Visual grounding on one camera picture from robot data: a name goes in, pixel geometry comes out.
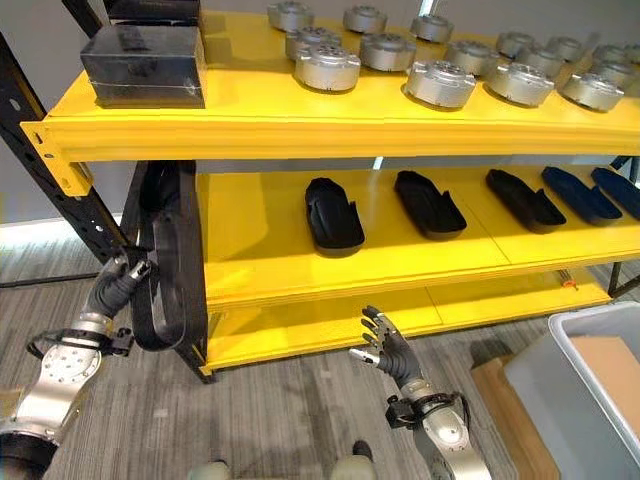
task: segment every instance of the robotic hand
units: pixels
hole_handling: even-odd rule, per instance
[[[41,360],[40,376],[0,423],[0,477],[44,475],[102,357],[129,354],[132,332],[121,328],[114,334],[113,318],[149,270],[147,261],[127,270],[124,256],[109,260],[71,328],[43,332],[29,342],[27,351]],[[52,346],[43,353],[39,344],[45,342]]]
[[[435,393],[420,369],[413,350],[384,313],[368,306],[362,324],[373,333],[362,337],[376,353],[352,348],[349,353],[389,374],[403,395],[390,397],[386,413],[391,428],[413,430],[416,448],[434,479],[490,479],[491,475],[469,440],[469,408],[464,397]],[[464,420],[452,408],[461,400]]]

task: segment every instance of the metal shelving rack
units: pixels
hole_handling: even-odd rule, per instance
[[[95,23],[78,12],[90,33]],[[318,24],[357,47],[336,22]],[[176,349],[206,382],[217,368],[358,343],[353,315],[374,294],[417,335],[603,303],[638,284],[618,287],[616,263],[607,295],[583,268],[640,256],[640,224],[628,215],[596,229],[565,207],[567,228],[529,234],[497,206],[482,169],[425,170],[469,222],[459,239],[433,243],[402,215],[392,171],[196,175],[193,160],[615,152],[627,156],[614,167],[631,160],[637,172],[639,99],[603,115],[554,92],[521,109],[478,87],[461,111],[439,112],[403,96],[404,76],[371,71],[346,95],[320,95],[292,79],[284,36],[265,16],[203,12],[201,29],[210,67],[202,110],[102,109],[83,73],[45,116],[0,44],[3,138],[98,258],[124,249],[160,265],[132,302],[144,348]],[[420,44],[418,58],[442,53]],[[82,163],[118,160],[139,160],[121,227]],[[535,169],[514,171],[542,186]],[[588,181],[587,170],[575,172]],[[296,199],[302,205],[319,174],[337,178],[361,209],[368,241],[354,256],[313,252]],[[560,285],[559,269],[571,269],[578,290]]]

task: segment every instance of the black strap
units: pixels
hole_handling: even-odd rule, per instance
[[[390,405],[390,409],[393,405],[400,406],[400,404],[404,404],[405,406],[396,410],[396,412],[402,411],[403,413],[400,415],[396,413],[392,418],[393,422],[390,420],[389,416],[387,416],[387,420],[389,421],[391,428],[406,427],[411,430],[419,426],[422,423],[422,420],[436,411],[442,408],[454,406],[457,400],[460,400],[462,405],[462,420],[467,427],[467,430],[471,431],[471,411],[469,409],[469,403],[465,396],[460,392],[434,393],[433,395],[422,397],[415,402],[411,402],[406,398],[398,400],[398,397],[394,395],[387,400]],[[431,406],[431,408],[423,411],[426,405]]]
[[[86,344],[84,342],[70,341],[69,339],[90,340],[94,343]],[[126,357],[133,343],[133,334],[129,328],[119,329],[114,338],[110,338],[101,333],[72,328],[44,331],[31,338],[26,345],[27,352],[42,360],[44,353],[38,347],[38,343],[40,342],[46,342],[51,345],[86,348],[88,350],[97,350],[103,355],[121,355]]]

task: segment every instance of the black storage box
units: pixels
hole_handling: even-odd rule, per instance
[[[101,106],[205,106],[207,65],[197,27],[106,26],[80,57]]]
[[[105,0],[111,23],[197,26],[200,0]]]

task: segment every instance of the shelf beam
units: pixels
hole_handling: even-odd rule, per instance
[[[210,320],[205,375],[214,370],[363,344],[360,310],[373,304],[406,336],[425,335],[610,300],[584,269],[578,289],[555,272],[266,308],[232,309]]]
[[[523,228],[489,190],[490,167],[417,169],[449,190],[467,220],[457,238],[424,239],[393,190],[397,171],[360,170],[199,175],[209,311],[377,294],[429,285],[455,285],[528,273],[596,265],[640,256],[640,222],[628,214],[607,227],[581,220],[552,191],[567,218],[557,231]],[[543,187],[539,166],[508,166],[532,188]],[[563,167],[593,185],[592,166]],[[356,202],[366,235],[345,258],[319,255],[304,210],[315,177],[329,177]]]
[[[47,165],[67,195],[86,194],[90,178],[70,168],[88,161],[640,153],[638,98],[601,114],[552,92],[528,109],[494,98],[480,82],[463,109],[443,112],[405,97],[404,74],[367,68],[352,91],[325,95],[292,77],[284,34],[266,15],[205,11],[201,24],[207,108],[101,108],[83,72],[43,122],[23,124],[40,155],[52,156]],[[317,24],[358,51],[360,37],[339,22]],[[419,41],[416,58],[442,58],[444,48]],[[561,77],[570,73],[566,66]]]

